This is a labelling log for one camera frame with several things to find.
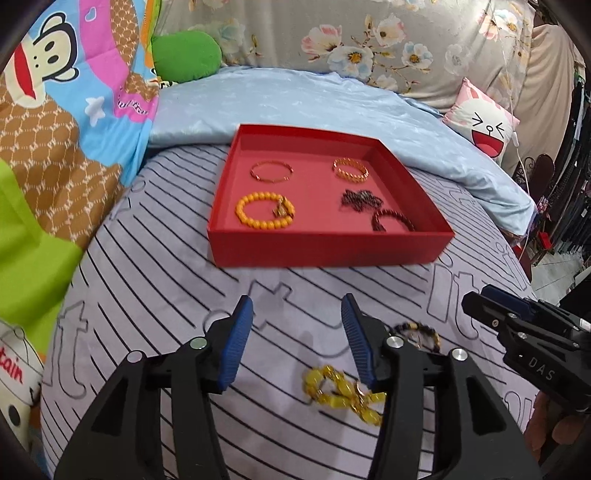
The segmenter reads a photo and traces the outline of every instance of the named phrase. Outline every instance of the green pillow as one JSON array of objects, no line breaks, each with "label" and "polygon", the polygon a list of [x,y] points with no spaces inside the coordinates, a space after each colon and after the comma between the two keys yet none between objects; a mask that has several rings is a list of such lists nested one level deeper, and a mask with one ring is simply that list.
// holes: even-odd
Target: green pillow
[{"label": "green pillow", "polygon": [[189,82],[213,75],[222,64],[216,41],[199,30],[152,38],[156,72],[169,82]]}]

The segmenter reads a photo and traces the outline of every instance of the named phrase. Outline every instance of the gold bracelet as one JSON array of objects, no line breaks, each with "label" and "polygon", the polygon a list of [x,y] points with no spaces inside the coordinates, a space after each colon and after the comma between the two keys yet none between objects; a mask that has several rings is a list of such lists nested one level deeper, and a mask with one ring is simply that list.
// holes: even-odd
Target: gold bracelet
[{"label": "gold bracelet", "polygon": [[[353,175],[348,171],[344,171],[339,168],[339,165],[347,165],[349,167],[357,168],[361,172],[361,175]],[[353,183],[363,183],[369,177],[369,171],[365,166],[357,160],[351,160],[350,158],[337,158],[333,163],[333,171],[336,172],[338,177],[344,180],[352,181]]]},{"label": "gold bracelet", "polygon": [[[335,384],[338,395],[330,395],[320,389],[322,382],[326,379]],[[365,423],[376,427],[382,424],[382,415],[371,409],[369,405],[386,401],[386,394],[363,393],[358,382],[353,385],[353,382],[348,381],[342,372],[330,365],[325,365],[322,369],[313,368],[306,373],[304,392],[320,405],[328,405],[331,408],[350,408]]]},{"label": "gold bracelet", "polygon": [[[260,167],[261,165],[280,165],[281,167],[285,167],[287,168],[287,170],[290,171],[289,175],[286,175],[285,177],[281,177],[279,179],[263,179],[262,177],[260,177],[259,175],[257,175],[255,173],[255,168]],[[291,175],[293,175],[294,169],[291,168],[291,166],[285,162],[282,161],[277,161],[277,160],[265,160],[265,161],[260,161],[259,163],[255,163],[252,168],[251,168],[251,177],[254,178],[257,181],[264,181],[265,183],[279,183],[281,181],[287,181],[290,179]]]}]

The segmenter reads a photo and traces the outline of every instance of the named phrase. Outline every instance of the bracelet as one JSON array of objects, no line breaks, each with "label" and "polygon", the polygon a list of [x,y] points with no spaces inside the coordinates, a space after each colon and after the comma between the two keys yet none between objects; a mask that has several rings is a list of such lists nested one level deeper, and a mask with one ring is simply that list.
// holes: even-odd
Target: bracelet
[{"label": "bracelet", "polygon": [[[257,175],[255,173],[255,168],[260,167],[261,165],[280,165],[282,167],[287,168],[287,170],[290,171],[290,174],[285,176],[285,177],[281,177],[279,179],[263,179],[262,177],[260,177],[259,175]],[[293,175],[294,169],[291,168],[291,166],[285,162],[282,161],[277,161],[277,160],[264,160],[264,161],[260,161],[259,163],[255,163],[252,168],[251,168],[251,177],[254,178],[256,181],[263,181],[265,183],[279,183],[281,181],[286,181],[289,180],[290,177]]]},{"label": "bracelet", "polygon": [[381,198],[376,197],[369,190],[360,190],[358,192],[345,190],[345,193],[341,197],[340,204],[342,206],[351,205],[356,212],[363,212],[363,209],[366,206],[374,210],[381,208],[384,201]]},{"label": "bracelet", "polygon": [[394,210],[388,209],[388,210],[376,210],[375,211],[374,216],[371,219],[371,225],[372,225],[372,228],[374,229],[374,232],[385,232],[386,231],[384,226],[379,222],[379,218],[381,216],[394,217],[397,220],[400,220],[403,224],[405,224],[411,232],[415,231],[414,225],[402,213],[395,212]]},{"label": "bracelet", "polygon": [[[331,380],[338,394],[324,393],[320,386],[324,380]],[[372,403],[380,403],[386,400],[386,394],[363,393],[357,382],[353,385],[346,379],[343,372],[339,372],[325,365],[322,368],[313,368],[304,376],[304,392],[320,405],[328,405],[331,408],[350,408],[361,420],[370,425],[379,427],[382,424],[382,415],[369,407]]]},{"label": "bracelet", "polygon": [[[276,220],[255,220],[244,213],[244,206],[247,203],[254,202],[255,200],[274,200],[277,202],[277,207],[273,209],[273,215]],[[249,195],[245,195],[236,204],[236,216],[240,222],[246,226],[261,229],[261,230],[273,230],[275,228],[285,228],[291,225],[294,221],[294,215],[296,209],[293,204],[286,199],[283,195],[271,192],[255,192]]]},{"label": "bracelet", "polygon": [[[339,165],[347,165],[349,167],[357,168],[361,172],[361,175],[353,175],[348,171],[344,171],[339,168]],[[336,172],[338,177],[344,180],[352,181],[353,183],[363,183],[369,177],[369,171],[365,166],[357,160],[351,160],[350,158],[337,158],[333,163],[333,171]]]},{"label": "bracelet", "polygon": [[[428,350],[432,351],[433,353],[441,352],[441,337],[439,336],[437,331],[434,328],[431,328],[429,325],[425,325],[424,323],[420,323],[420,322],[405,322],[405,323],[401,323],[399,325],[396,325],[396,327],[393,327],[391,330],[392,330],[392,335],[396,335],[396,334],[402,335],[405,332],[422,333],[426,337],[429,337],[431,340],[433,340],[433,347],[428,348]],[[417,343],[418,343],[417,346],[419,348],[421,348],[423,346],[423,344],[421,343],[420,337],[419,337],[419,340]]]}]

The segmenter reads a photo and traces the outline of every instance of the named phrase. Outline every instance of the black beaded bracelet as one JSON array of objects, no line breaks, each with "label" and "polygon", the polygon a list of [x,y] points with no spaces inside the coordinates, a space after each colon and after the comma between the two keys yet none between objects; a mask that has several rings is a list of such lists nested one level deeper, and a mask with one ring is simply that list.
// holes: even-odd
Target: black beaded bracelet
[{"label": "black beaded bracelet", "polygon": [[372,228],[374,229],[374,232],[385,232],[386,231],[384,226],[379,222],[379,218],[381,216],[394,217],[396,220],[400,220],[403,224],[405,224],[411,232],[415,231],[414,225],[402,213],[387,209],[387,210],[376,210],[375,211],[374,216],[371,219],[371,225],[372,225]]},{"label": "black beaded bracelet", "polygon": [[345,190],[341,200],[341,205],[350,205],[356,212],[363,212],[365,207],[369,207],[373,210],[379,209],[384,204],[384,201],[376,197],[369,190],[360,190],[353,192],[352,190]]},{"label": "black beaded bracelet", "polygon": [[406,332],[418,332],[431,338],[433,340],[433,348],[431,351],[433,351],[433,353],[441,352],[441,337],[437,331],[434,328],[431,328],[429,325],[425,325],[424,323],[420,322],[405,322],[400,323],[392,328],[393,334],[402,335]]}]

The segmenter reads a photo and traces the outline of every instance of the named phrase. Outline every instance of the copper bracelet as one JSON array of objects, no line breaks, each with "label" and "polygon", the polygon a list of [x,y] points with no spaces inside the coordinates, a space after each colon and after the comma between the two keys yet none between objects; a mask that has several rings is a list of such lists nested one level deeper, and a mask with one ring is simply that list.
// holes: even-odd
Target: copper bracelet
[{"label": "copper bracelet", "polygon": [[[344,171],[339,168],[339,165],[354,167],[361,172],[361,175],[354,175],[348,171]],[[352,181],[353,183],[363,183],[369,177],[369,171],[365,166],[357,160],[351,160],[350,158],[337,158],[333,163],[333,170],[336,172],[338,177],[344,180]]]},{"label": "copper bracelet", "polygon": [[[285,168],[287,168],[287,170],[290,171],[290,174],[286,175],[285,177],[278,178],[278,179],[264,179],[255,173],[255,168],[260,167],[261,165],[267,165],[267,164],[279,165],[281,167],[285,167]],[[291,168],[291,166],[285,162],[277,161],[277,160],[264,160],[264,161],[260,161],[259,163],[255,163],[252,166],[251,177],[254,178],[256,181],[263,181],[265,183],[279,183],[281,181],[289,180],[291,178],[291,176],[293,175],[293,172],[294,172],[294,169]]]}]

